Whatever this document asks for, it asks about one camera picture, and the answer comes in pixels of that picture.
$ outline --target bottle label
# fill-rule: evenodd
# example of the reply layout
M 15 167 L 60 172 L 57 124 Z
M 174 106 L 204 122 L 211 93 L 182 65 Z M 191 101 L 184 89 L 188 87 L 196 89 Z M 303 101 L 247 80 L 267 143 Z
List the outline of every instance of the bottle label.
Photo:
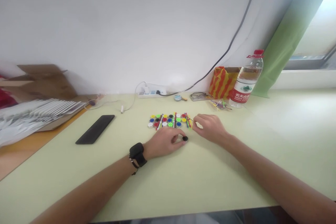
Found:
M 231 100 L 237 103 L 246 103 L 256 84 L 246 84 L 237 81 L 231 91 Z

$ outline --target plastic bottle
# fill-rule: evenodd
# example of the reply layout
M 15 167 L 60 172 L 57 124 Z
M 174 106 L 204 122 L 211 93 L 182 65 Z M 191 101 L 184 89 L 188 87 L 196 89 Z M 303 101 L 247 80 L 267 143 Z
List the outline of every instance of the plastic bottle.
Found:
M 254 54 L 247 56 L 248 60 L 238 74 L 237 82 L 230 93 L 229 104 L 241 108 L 247 102 L 263 70 L 264 50 L 255 50 Z

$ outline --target black smartwatch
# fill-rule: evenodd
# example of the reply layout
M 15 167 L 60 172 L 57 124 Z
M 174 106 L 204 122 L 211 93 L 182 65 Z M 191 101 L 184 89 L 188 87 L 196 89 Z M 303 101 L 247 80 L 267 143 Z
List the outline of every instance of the black smartwatch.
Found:
M 142 143 L 133 145 L 129 150 L 129 156 L 131 159 L 135 159 L 140 167 L 147 163 L 147 160 L 143 157 L 144 146 Z

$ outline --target light green desk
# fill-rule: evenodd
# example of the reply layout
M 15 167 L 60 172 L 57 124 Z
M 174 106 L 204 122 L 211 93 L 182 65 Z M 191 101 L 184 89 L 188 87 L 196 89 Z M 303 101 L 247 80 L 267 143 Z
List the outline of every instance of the light green desk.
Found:
M 0 223 L 27 223 L 154 133 L 151 114 L 216 114 L 247 145 L 336 200 L 336 90 L 272 91 L 246 108 L 215 111 L 208 101 L 137 99 L 88 111 L 0 182 Z M 125 106 L 133 96 L 125 95 Z M 116 118 L 94 145 L 75 141 L 103 114 Z M 226 151 L 183 128 L 189 143 L 146 164 L 95 222 L 276 205 Z

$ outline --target paper bag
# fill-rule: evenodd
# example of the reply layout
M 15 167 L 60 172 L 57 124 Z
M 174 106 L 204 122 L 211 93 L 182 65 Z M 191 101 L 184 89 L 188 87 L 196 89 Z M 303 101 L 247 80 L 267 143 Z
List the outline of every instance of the paper bag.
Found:
M 216 67 L 209 87 L 209 93 L 215 99 L 229 99 L 240 68 Z

